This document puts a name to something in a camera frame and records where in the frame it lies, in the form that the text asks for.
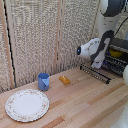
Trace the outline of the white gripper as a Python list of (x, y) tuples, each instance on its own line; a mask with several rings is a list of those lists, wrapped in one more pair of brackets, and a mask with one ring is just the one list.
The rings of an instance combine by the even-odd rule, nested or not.
[(102, 66), (103, 60), (104, 60), (103, 57), (96, 57), (96, 58), (94, 59), (94, 61), (92, 62), (91, 67), (92, 67), (92, 68), (100, 69), (101, 66)]

